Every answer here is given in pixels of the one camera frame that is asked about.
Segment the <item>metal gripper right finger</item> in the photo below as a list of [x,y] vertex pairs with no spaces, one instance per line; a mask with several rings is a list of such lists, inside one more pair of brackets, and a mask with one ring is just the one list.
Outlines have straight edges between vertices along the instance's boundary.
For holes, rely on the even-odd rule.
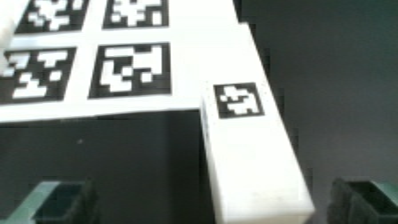
[[398,184],[335,179],[326,224],[398,224]]

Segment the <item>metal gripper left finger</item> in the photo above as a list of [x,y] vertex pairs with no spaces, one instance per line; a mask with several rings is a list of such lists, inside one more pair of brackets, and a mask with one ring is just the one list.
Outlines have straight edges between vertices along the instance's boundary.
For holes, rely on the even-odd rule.
[[0,224],[97,224],[92,181],[42,181]]

